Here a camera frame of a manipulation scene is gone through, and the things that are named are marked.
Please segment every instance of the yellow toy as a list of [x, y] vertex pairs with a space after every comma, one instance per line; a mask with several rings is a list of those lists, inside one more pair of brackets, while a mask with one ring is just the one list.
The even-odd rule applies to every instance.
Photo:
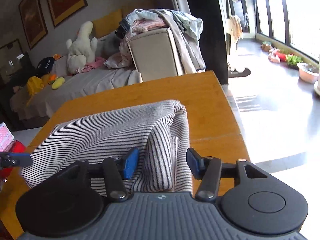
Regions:
[[40, 78], [30, 77], [27, 82], [27, 88], [29, 95], [33, 97], [36, 93], [38, 93], [41, 89], [44, 88], [44, 84]]
[[62, 86], [62, 84], [64, 83], [64, 81], [65, 81], [65, 80], [64, 80], [63, 77], [57, 78], [57, 79], [55, 80], [55, 82], [52, 84], [52, 89], [53, 89], [53, 90], [58, 89], [59, 87]]

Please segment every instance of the wooden table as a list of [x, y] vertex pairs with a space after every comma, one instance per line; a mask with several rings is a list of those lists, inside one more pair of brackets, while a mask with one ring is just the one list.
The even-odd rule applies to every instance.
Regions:
[[[166, 99], [180, 100], [186, 106], [190, 146], [200, 155], [215, 156], [225, 163], [249, 159], [237, 122], [213, 72], [159, 79], [68, 101], [45, 124], [27, 152], [33, 152], [59, 123]], [[194, 181], [194, 192], [198, 186], [199, 181]], [[233, 179], [222, 179], [219, 194], [232, 187]], [[28, 186], [16, 169], [0, 194], [0, 219], [14, 239], [22, 233], [15, 215], [15, 203], [27, 190]]]

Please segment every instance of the striped towel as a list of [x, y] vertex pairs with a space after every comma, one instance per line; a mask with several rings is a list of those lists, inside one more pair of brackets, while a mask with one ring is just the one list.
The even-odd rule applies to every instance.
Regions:
[[[124, 180], [129, 192], [192, 191], [186, 161], [189, 127], [185, 107], [167, 100], [94, 114], [57, 125], [32, 153], [33, 165], [22, 169], [34, 187], [74, 161], [101, 163], [124, 156], [132, 147], [140, 150], [132, 178]], [[91, 187], [105, 195], [103, 179]]]

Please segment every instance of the yellow cushion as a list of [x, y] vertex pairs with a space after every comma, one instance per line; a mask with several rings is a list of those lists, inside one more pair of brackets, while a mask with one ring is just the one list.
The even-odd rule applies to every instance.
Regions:
[[44, 76], [41, 77], [44, 87], [48, 85], [49, 78], [50, 78], [50, 74], [45, 74]]
[[43, 88], [44, 88], [44, 84], [40, 78], [30, 77], [28, 79], [27, 89], [31, 97], [33, 97], [36, 93], [38, 93]]
[[129, 13], [133, 12], [134, 9], [156, 9], [156, 1], [154, 0], [143, 0], [136, 3], [130, 3], [121, 7], [122, 18], [126, 17]]
[[119, 27], [119, 22], [122, 20], [121, 9], [114, 11], [98, 20], [93, 21], [95, 37], [97, 39], [108, 35]]
[[55, 82], [52, 84], [52, 89], [53, 90], [58, 89], [59, 87], [62, 86], [63, 83], [64, 83], [64, 78], [63, 77], [57, 78], [55, 80]]

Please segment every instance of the floor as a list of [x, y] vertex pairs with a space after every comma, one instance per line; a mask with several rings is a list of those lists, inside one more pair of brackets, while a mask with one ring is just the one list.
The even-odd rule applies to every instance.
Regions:
[[239, 42], [237, 63], [252, 71], [229, 79], [228, 87], [239, 109], [250, 159], [306, 198], [309, 214], [300, 232], [316, 239], [320, 98], [313, 85], [299, 78], [299, 71], [269, 62], [268, 53], [253, 40]]
[[20, 141], [23, 145], [28, 146], [37, 133], [41, 130], [40, 128], [28, 129], [23, 131], [12, 132], [14, 139]]

